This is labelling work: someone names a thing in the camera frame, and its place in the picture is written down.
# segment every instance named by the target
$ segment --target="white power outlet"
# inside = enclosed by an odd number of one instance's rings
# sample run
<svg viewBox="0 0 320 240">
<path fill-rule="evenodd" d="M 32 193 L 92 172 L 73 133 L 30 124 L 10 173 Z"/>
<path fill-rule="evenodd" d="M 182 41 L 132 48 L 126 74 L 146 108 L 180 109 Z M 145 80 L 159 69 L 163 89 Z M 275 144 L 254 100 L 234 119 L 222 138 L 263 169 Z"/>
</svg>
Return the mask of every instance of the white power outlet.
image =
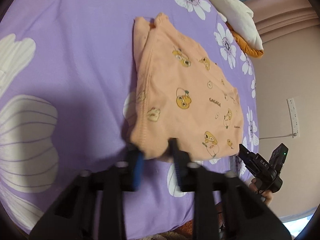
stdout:
<svg viewBox="0 0 320 240">
<path fill-rule="evenodd" d="M 292 125 L 292 133 L 297 133 L 296 137 L 300 136 L 299 131 L 299 123 L 298 123 L 298 114 L 296 105 L 294 103 L 293 98 L 287 99 L 288 106 L 289 106 L 289 113 L 290 113 L 290 119 L 291 119 L 291 125 Z"/>
</svg>

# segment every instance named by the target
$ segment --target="beige wall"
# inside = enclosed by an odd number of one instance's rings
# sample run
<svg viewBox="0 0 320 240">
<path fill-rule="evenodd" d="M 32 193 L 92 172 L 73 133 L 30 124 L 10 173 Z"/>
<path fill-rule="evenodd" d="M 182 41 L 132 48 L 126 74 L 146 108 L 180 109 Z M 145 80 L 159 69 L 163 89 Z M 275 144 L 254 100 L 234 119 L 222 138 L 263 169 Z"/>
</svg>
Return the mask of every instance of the beige wall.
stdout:
<svg viewBox="0 0 320 240">
<path fill-rule="evenodd" d="M 260 140 L 267 160 L 283 142 L 288 156 L 284 181 L 271 209 L 294 215 L 320 203 L 320 26 L 302 29 L 263 44 L 262 59 L 253 59 L 260 138 L 292 133 L 286 99 L 294 97 L 299 138 Z"/>
</svg>

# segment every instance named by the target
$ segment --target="white plush toy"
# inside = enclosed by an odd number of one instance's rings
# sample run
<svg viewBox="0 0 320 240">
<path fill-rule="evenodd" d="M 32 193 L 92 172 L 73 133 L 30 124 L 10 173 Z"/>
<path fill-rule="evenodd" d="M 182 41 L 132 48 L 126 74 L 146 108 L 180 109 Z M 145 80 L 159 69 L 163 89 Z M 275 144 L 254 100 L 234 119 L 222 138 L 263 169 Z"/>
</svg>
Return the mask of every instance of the white plush toy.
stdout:
<svg viewBox="0 0 320 240">
<path fill-rule="evenodd" d="M 233 27 L 252 49 L 263 50 L 262 40 L 252 19 L 253 11 L 239 0 L 209 0 L 221 18 Z"/>
</svg>

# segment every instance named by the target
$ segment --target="power strip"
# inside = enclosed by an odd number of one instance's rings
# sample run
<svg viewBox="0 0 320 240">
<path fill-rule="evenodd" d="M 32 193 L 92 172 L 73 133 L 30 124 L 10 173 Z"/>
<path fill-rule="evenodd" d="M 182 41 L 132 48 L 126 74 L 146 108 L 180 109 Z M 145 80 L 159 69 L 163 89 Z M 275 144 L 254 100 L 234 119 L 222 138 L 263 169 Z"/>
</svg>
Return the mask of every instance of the power strip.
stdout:
<svg viewBox="0 0 320 240">
<path fill-rule="evenodd" d="M 297 133 L 296 137 L 299 137 L 300 131 L 299 131 L 299 122 L 298 122 L 298 114 L 297 114 L 296 105 L 294 103 L 293 98 L 287 99 L 287 102 L 288 102 L 288 106 L 289 106 L 292 133 Z"/>
</svg>

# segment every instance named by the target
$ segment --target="bed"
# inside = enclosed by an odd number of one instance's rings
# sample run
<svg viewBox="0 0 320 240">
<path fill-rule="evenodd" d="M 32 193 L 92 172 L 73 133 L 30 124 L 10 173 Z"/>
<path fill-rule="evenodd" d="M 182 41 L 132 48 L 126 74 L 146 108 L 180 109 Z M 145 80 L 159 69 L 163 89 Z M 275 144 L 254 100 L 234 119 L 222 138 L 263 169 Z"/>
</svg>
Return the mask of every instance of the bed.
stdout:
<svg viewBox="0 0 320 240">
<path fill-rule="evenodd" d="M 14 0 L 0 23 L 0 200 L 18 227 L 29 233 L 81 170 L 124 156 L 136 118 L 137 16 L 163 12 L 204 47 L 238 89 L 243 144 L 258 151 L 252 63 L 214 6 L 198 1 Z M 201 164 L 224 173 L 230 158 Z M 239 176 L 250 174 L 242 166 Z M 128 239 L 169 231 L 192 219 L 193 195 L 179 191 L 171 163 L 148 160 L 140 190 L 124 194 L 124 214 Z"/>
</svg>

